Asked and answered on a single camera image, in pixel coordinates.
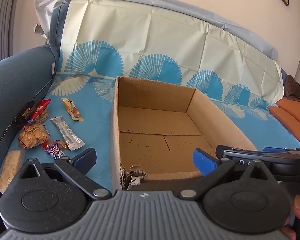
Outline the person's right hand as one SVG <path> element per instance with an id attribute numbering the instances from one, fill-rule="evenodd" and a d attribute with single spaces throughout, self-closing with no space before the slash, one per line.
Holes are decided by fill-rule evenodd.
<path id="1" fill-rule="evenodd" d="M 300 219 L 300 194 L 296 195 L 294 202 L 292 204 L 292 211 L 296 218 Z M 290 239 L 296 240 L 296 233 L 289 227 L 284 227 L 282 232 Z"/>

